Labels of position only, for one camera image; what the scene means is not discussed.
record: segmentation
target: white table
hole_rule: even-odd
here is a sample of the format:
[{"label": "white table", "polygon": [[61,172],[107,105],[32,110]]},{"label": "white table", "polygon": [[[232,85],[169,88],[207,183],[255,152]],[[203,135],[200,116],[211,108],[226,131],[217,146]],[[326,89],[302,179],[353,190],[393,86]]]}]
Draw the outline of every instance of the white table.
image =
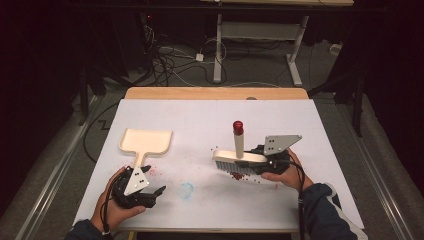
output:
[{"label": "white table", "polygon": [[133,155],[118,147],[125,129],[133,128],[173,131],[168,152],[145,160],[152,168],[146,173],[150,186],[144,191],[152,192],[163,185],[167,188],[156,206],[126,220],[119,230],[297,232],[295,190],[258,176],[237,181],[218,170],[212,161],[213,150],[234,149],[235,120],[244,123],[246,150],[263,144],[266,135],[302,135],[292,150],[301,159],[305,172],[316,182],[332,183],[345,214],[363,228],[315,104],[308,99],[122,100],[75,221],[91,217],[110,176],[134,161]]}]

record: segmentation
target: blue mark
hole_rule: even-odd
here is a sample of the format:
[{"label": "blue mark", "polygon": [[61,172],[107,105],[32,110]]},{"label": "blue mark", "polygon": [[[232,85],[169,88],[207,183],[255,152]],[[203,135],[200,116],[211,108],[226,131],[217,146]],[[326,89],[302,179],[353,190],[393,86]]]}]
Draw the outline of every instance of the blue mark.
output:
[{"label": "blue mark", "polygon": [[182,199],[189,199],[193,193],[194,187],[190,183],[183,183],[178,188],[178,196]]}]

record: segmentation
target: finger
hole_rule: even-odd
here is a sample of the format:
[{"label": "finger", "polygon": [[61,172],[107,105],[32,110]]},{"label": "finger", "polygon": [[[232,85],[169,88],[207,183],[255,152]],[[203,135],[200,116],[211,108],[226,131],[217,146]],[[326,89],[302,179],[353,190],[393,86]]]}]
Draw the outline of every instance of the finger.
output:
[{"label": "finger", "polygon": [[300,163],[300,160],[297,157],[296,153],[294,153],[290,148],[287,148],[287,151],[289,152],[289,155],[293,159],[293,161],[295,163],[299,164],[300,166],[302,166],[302,164]]},{"label": "finger", "polygon": [[113,176],[111,178],[109,178],[109,182],[106,185],[106,191],[109,189],[110,184],[112,184],[112,181],[122,172],[124,172],[125,167],[121,167],[115,174],[113,174]]},{"label": "finger", "polygon": [[137,206],[131,209],[126,209],[124,214],[126,218],[130,218],[130,217],[137,216],[138,214],[144,211],[146,211],[146,208],[144,206]]},{"label": "finger", "polygon": [[278,174],[275,174],[275,173],[264,172],[264,173],[261,174],[261,177],[263,179],[273,181],[273,182],[281,181],[281,175],[278,175]]}]

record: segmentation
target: hand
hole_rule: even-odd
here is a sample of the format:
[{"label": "hand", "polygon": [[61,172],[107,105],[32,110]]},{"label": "hand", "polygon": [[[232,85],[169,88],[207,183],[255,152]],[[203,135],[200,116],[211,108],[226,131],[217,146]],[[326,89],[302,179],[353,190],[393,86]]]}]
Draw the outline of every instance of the hand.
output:
[{"label": "hand", "polygon": [[[293,159],[293,161],[297,163],[298,165],[302,166],[297,155],[294,152],[292,152],[290,148],[287,150],[289,152],[291,159]],[[275,173],[269,173],[269,172],[262,173],[261,175],[261,177],[264,179],[274,181],[274,182],[282,182],[284,185],[294,188],[297,191],[299,191],[300,189],[299,176],[301,177],[302,173],[299,170],[297,170],[296,166],[292,164],[290,164],[290,167],[281,175],[275,174]],[[312,184],[314,184],[312,180],[305,174],[305,183],[303,184],[302,191],[304,191],[306,188],[308,188]]]},{"label": "hand", "polygon": [[[104,232],[101,218],[103,217],[102,205],[105,203],[107,191],[113,179],[115,179],[115,177],[117,177],[124,170],[125,168],[122,167],[109,179],[105,191],[100,195],[99,200],[97,201],[96,209],[94,210],[93,216],[90,221],[97,229],[99,229],[100,232]],[[134,217],[144,211],[146,211],[146,208],[144,206],[137,206],[131,209],[121,208],[116,204],[115,200],[111,199],[109,200],[107,208],[107,223],[109,224],[109,228],[115,229],[122,221],[130,217]]]}]

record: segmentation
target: sleeve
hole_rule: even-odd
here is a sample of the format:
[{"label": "sleeve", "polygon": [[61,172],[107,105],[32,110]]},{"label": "sleeve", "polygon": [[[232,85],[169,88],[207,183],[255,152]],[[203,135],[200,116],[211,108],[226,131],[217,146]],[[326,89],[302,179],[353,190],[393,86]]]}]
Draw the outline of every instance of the sleeve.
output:
[{"label": "sleeve", "polygon": [[82,220],[75,223],[64,240],[104,240],[102,233],[91,224],[90,220]]},{"label": "sleeve", "polygon": [[368,239],[342,212],[336,191],[330,184],[316,183],[304,191],[304,216],[312,240]]}]

